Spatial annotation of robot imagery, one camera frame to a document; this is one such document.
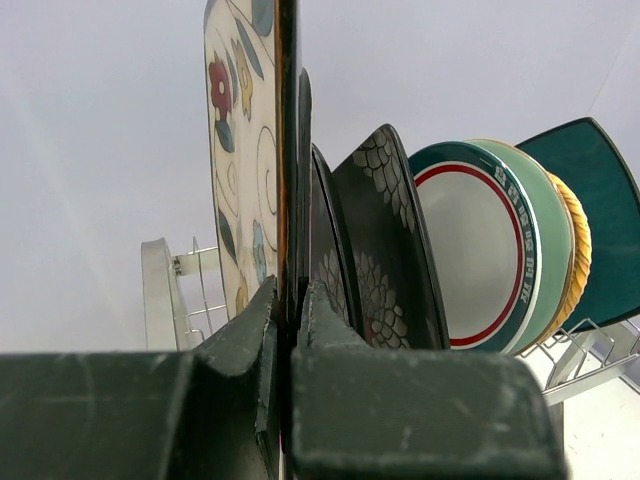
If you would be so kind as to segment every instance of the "green rim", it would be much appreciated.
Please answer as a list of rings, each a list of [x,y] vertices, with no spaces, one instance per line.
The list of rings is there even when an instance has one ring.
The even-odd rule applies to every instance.
[[[493,153],[511,168],[524,185],[538,218],[543,259],[540,291],[531,321],[510,352],[519,353],[542,335],[562,301],[573,253],[571,224],[553,183],[527,154],[494,140],[467,143]]]

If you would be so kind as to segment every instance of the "plate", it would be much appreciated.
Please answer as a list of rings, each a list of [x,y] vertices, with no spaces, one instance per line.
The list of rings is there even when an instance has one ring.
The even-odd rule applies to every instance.
[[[638,187],[613,141],[593,118],[581,118],[518,145],[560,177],[582,203],[593,246],[589,282],[564,323],[606,326],[640,314]],[[582,324],[578,331],[593,328]]]
[[[334,309],[364,338],[362,305],[351,240],[331,169],[313,145],[311,175],[311,278],[327,285]]]
[[[295,24],[296,12],[288,13]],[[297,274],[299,72],[290,71],[297,68],[295,53],[285,58],[291,55],[289,47],[295,50],[297,44],[288,38],[287,50],[278,50],[285,43],[275,41],[274,17],[272,0],[209,0],[205,10],[212,186],[229,319],[246,307],[267,276],[280,271],[291,272],[293,277]],[[283,35],[292,33],[289,27],[283,27]],[[294,77],[295,83],[289,85]],[[276,95],[284,90],[290,93]],[[276,145],[285,147],[277,149]],[[278,199],[276,190],[278,164],[286,167],[280,172],[284,201]],[[279,204],[286,208],[279,212]],[[292,226],[285,229],[287,238],[278,238],[279,218]],[[283,263],[293,268],[283,269]],[[297,285],[297,279],[279,275],[279,292],[283,282],[285,294],[295,296],[291,285]]]
[[[449,347],[429,236],[395,129],[376,130],[333,172],[375,347]]]
[[[409,159],[451,347],[508,352],[527,328],[542,260],[536,213],[511,169],[464,142]]]
[[[542,340],[560,313],[572,278],[573,225],[553,181],[540,165],[517,148],[495,140],[470,140],[502,160],[523,185],[538,223],[541,251],[540,289],[526,330],[510,349],[518,353]]]

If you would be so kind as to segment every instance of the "wire rack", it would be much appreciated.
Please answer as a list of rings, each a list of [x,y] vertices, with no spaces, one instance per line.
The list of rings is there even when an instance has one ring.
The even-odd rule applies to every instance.
[[[212,306],[212,289],[206,281],[212,273],[220,279],[217,250],[217,247],[200,249],[195,238],[192,250],[177,256],[171,255],[165,239],[142,244],[148,350],[192,349],[226,322],[225,305]],[[197,279],[190,292],[191,302],[183,294],[185,277]],[[218,312],[224,317],[214,318]],[[579,333],[587,325],[591,329]],[[608,381],[622,378],[640,393],[640,382],[630,375],[631,366],[639,357],[640,329],[633,323],[600,328],[590,319],[570,331],[560,329],[553,338],[520,356],[534,370],[547,404],[560,417],[560,424],[565,400]]]

